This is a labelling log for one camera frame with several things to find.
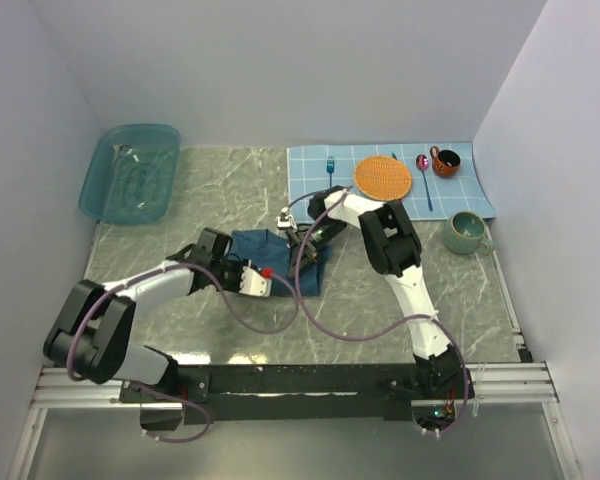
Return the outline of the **blue t shirt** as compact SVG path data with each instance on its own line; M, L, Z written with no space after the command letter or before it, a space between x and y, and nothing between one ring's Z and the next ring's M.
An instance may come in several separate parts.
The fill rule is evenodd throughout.
M267 229L234 230L231 232L232 246L229 255L242 260L251 260L257 267L271 268L274 273L295 285L293 275L289 275L291 249L287 240ZM326 262L332 256L333 248L326 246L320 250L317 265L311 265L300 272L300 289L304 297L321 295Z

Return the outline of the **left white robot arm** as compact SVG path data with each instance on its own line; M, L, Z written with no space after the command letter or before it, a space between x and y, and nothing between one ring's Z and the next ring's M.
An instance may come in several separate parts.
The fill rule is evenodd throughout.
M209 286L239 292L250 262L230 254L231 246L229 235L205 228L195 243L134 277L108 284L79 281L44 341L43 355L74 381L128 380L143 383L155 401L170 400L179 386L178 363L155 348L132 344L133 322Z

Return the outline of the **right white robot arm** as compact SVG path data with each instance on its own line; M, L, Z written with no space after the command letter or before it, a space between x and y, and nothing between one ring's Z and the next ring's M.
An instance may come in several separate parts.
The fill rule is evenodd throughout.
M287 234L291 243L290 275L296 290L301 290L300 272L304 264L316 261L320 245L352 226L360 231L371 267L389 284L403 314L402 319L378 333L346 336L320 324L300 298L300 307L308 320L322 333L346 342L375 340L406 324L422 394L440 398L455 383L459 383L462 390L468 390L468 368L460 347L440 322L433 306L424 280L421 241L402 203L370 200L344 186L310 193L308 197L308 213L313 223L302 237L293 232Z

